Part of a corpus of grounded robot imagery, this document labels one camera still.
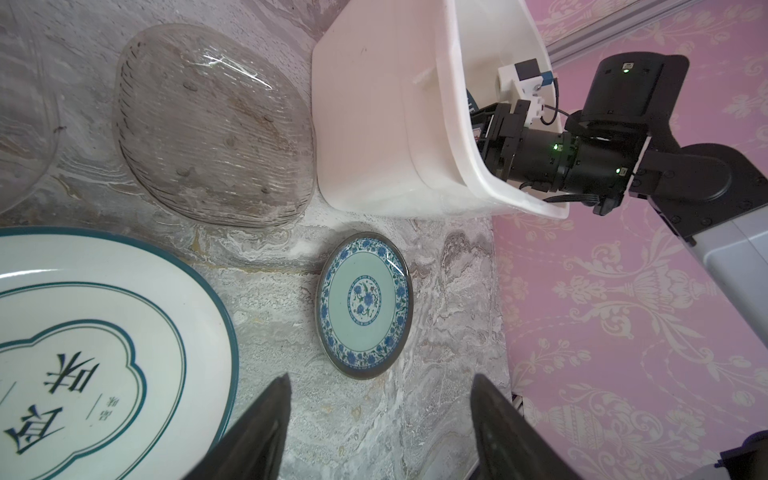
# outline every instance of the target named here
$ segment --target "blue floral border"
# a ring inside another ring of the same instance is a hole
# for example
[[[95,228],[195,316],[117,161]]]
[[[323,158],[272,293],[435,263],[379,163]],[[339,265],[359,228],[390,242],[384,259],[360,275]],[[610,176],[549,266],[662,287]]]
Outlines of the blue floral border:
[[[328,297],[333,275],[347,258],[360,252],[373,253],[383,260],[395,281],[396,302],[389,331],[378,345],[364,352],[351,350],[339,342],[328,318]],[[381,365],[397,348],[408,319],[409,291],[405,271],[395,252],[385,243],[373,238],[359,238],[349,243],[333,259],[319,292],[320,332],[328,350],[345,366],[358,370],[372,369]]]

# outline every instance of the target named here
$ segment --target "white plate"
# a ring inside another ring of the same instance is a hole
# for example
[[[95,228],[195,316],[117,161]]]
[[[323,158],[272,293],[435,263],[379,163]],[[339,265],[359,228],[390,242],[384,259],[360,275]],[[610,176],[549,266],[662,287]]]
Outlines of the white plate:
[[[164,250],[0,229],[0,478],[182,478],[227,426],[237,361],[221,300]]]

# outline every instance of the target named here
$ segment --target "damask pattern wallpaper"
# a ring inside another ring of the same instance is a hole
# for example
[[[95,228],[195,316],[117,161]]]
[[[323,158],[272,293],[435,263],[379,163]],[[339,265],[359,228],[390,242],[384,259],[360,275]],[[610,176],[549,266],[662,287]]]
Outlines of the damask pattern wallpaper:
[[[541,9],[531,2],[546,31]],[[602,58],[682,53],[680,144],[728,144],[766,172],[766,13],[760,0],[697,3],[556,71],[561,106],[582,106]],[[494,228],[512,391],[584,478],[679,478],[768,429],[768,350],[644,201]]]
[[[607,17],[637,0],[529,0],[545,45]]]

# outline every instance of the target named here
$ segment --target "gray marble surface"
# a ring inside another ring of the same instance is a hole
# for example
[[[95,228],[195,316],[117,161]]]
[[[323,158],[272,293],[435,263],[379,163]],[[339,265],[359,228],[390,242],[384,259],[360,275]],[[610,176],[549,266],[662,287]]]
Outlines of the gray marble surface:
[[[207,25],[274,63],[309,104],[312,47],[344,1],[27,0],[57,92],[55,165],[0,226],[62,225],[122,233],[199,271],[236,325],[236,419],[284,372],[293,385],[281,478],[464,478],[475,460],[468,404],[476,372],[508,392],[490,219],[425,222],[348,214],[316,190],[303,217],[270,230],[197,223],[165,210],[134,180],[110,128],[123,46],[152,25]],[[369,381],[326,358],[313,299],[334,246],[373,230],[402,251],[415,312],[396,364]]]

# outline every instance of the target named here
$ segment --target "blue and white plate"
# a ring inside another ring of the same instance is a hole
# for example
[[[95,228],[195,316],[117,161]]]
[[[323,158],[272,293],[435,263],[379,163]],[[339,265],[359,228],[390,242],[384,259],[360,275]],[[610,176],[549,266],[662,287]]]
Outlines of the blue and white plate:
[[[333,251],[316,299],[317,329],[342,373],[370,379],[387,370],[408,338],[413,288],[406,262],[385,237],[358,233]]]
[[[227,311],[176,257],[94,230],[0,229],[0,478],[183,478],[236,387]]]

